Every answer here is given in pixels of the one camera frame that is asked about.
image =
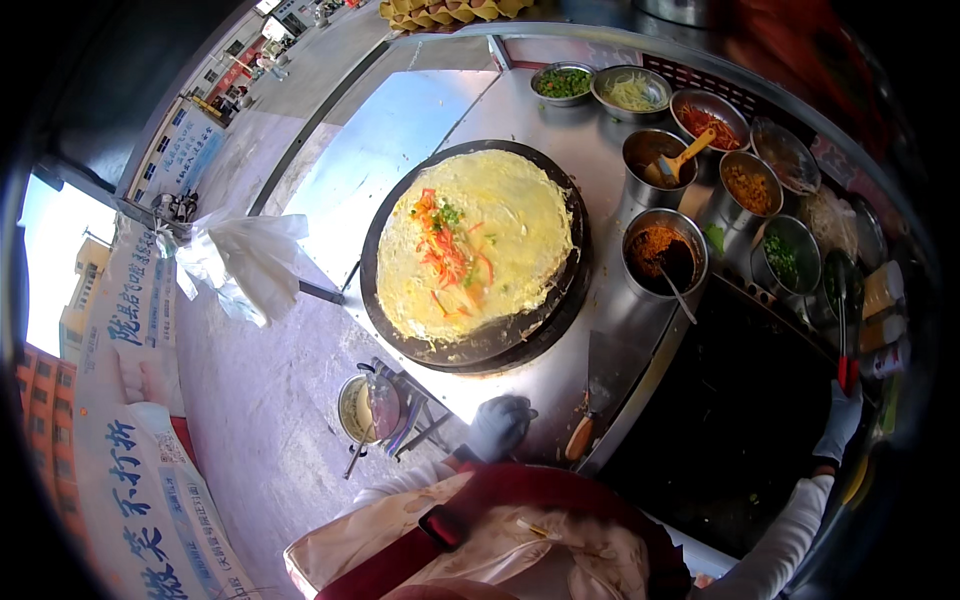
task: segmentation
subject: black griddle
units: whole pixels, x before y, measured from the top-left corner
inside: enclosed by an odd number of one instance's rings
[[[380,307],[376,294],[377,248],[380,234],[400,196],[420,171],[440,164],[451,156],[482,150],[503,150],[530,160],[547,177],[567,190],[570,235],[574,250],[548,285],[552,288],[537,309],[512,315],[484,325],[463,340],[431,345],[425,340],[401,335]],[[492,372],[521,365],[550,348],[566,332],[580,311],[590,282],[593,247],[587,208],[576,185],[557,164],[543,153],[512,141],[488,139],[460,144],[436,153],[417,165],[390,191],[373,217],[360,257],[360,291],[364,306],[377,332],[411,360],[443,372]]]
[[[718,276],[697,320],[597,477],[740,559],[810,476],[836,367],[799,327]]]

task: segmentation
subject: crepe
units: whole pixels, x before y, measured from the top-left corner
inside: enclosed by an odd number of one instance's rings
[[[502,150],[448,158],[420,173],[380,234],[380,306],[401,335],[429,341],[533,310],[573,249],[570,219],[565,192],[526,158]],[[450,270],[429,262],[431,252],[450,256],[430,239],[447,230],[464,258],[459,280],[454,259],[441,261]]]

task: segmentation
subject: gray glove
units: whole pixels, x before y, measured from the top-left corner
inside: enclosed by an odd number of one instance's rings
[[[467,447],[485,463],[495,463],[510,453],[523,439],[537,411],[530,400],[499,396],[477,409],[467,434]]]
[[[853,393],[847,397],[840,388],[840,383],[834,379],[830,384],[833,403],[830,405],[830,416],[824,437],[813,448],[814,456],[832,458],[840,464],[843,459],[844,448],[856,428],[860,424],[860,411],[863,408],[863,389],[857,381],[853,386]]]

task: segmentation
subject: qr code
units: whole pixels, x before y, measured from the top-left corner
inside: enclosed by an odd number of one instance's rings
[[[183,463],[186,464],[186,457],[180,450],[180,443],[177,438],[169,431],[155,433],[156,446],[160,450],[161,463]]]

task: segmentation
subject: white sleeve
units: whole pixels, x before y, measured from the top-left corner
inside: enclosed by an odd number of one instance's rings
[[[340,511],[340,514],[334,518],[349,515],[353,511],[362,509],[381,498],[394,495],[395,493],[409,492],[411,490],[419,490],[420,488],[432,486],[438,481],[443,481],[456,474],[457,471],[443,463],[433,463],[431,465],[411,468],[398,477],[388,479],[371,488],[364,488],[357,494],[357,497],[353,498],[353,503]]]
[[[793,578],[797,565],[810,549],[820,529],[832,475],[801,479],[786,508],[766,533],[734,568],[703,589],[694,589],[694,600],[771,600]]]

